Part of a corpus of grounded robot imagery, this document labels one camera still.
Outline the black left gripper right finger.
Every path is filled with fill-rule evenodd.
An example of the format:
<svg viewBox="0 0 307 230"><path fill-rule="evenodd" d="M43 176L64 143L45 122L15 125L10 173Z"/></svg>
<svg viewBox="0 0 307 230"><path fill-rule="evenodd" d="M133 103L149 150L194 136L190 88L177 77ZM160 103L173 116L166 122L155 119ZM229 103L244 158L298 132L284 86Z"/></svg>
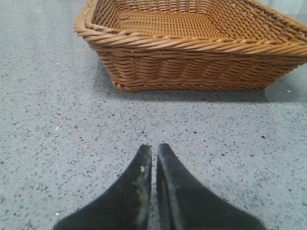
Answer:
<svg viewBox="0 0 307 230"><path fill-rule="evenodd" d="M168 144L157 151L156 188L163 230L264 230L255 216L202 185Z"/></svg>

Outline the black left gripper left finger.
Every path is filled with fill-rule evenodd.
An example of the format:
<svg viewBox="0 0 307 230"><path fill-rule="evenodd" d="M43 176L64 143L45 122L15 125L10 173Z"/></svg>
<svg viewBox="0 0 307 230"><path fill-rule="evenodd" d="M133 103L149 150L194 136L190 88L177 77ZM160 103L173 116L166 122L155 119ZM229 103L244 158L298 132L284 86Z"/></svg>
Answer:
<svg viewBox="0 0 307 230"><path fill-rule="evenodd" d="M145 230L152 190L152 151L141 145L123 174L96 200L60 220L55 230Z"/></svg>

